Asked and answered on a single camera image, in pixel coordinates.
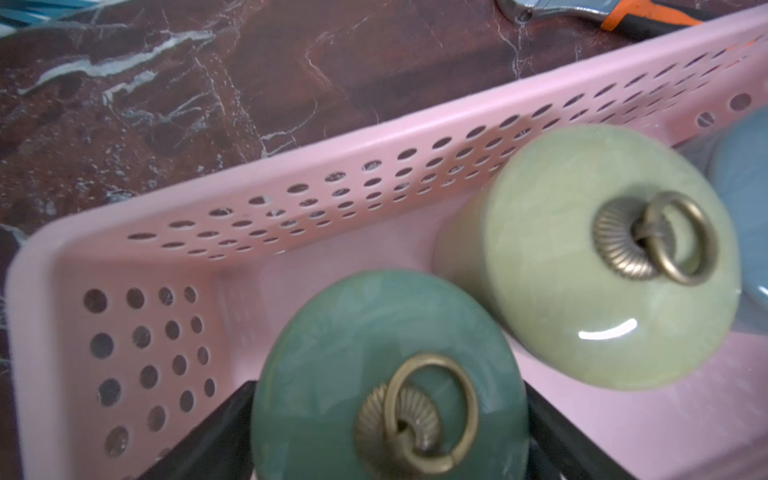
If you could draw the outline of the blue canister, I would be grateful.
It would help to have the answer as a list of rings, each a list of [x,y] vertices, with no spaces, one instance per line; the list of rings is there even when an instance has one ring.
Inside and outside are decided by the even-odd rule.
[[[677,147],[709,180],[735,227],[742,294],[734,329],[767,334],[767,108]]]

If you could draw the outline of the yellow-green canister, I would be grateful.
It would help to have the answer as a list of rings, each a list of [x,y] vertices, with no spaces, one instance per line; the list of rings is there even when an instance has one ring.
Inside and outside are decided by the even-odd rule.
[[[532,356],[613,390],[702,366],[742,290],[736,232],[704,175],[610,125],[526,145],[445,225],[433,269]]]

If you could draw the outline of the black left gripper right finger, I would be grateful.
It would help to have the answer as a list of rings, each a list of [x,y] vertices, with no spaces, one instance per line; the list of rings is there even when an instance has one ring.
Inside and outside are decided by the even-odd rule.
[[[634,479],[529,383],[533,441],[527,479]]]

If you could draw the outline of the dark green canister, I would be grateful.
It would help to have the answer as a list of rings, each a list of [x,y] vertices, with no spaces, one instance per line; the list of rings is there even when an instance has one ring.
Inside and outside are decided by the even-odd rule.
[[[456,286],[368,271],[292,318],[257,383],[260,479],[521,479],[528,406],[511,348]]]

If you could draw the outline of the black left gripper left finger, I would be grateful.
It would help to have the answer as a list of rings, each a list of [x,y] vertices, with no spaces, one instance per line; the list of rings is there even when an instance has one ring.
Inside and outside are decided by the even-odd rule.
[[[248,381],[196,426],[143,479],[250,479],[251,411],[257,383]]]

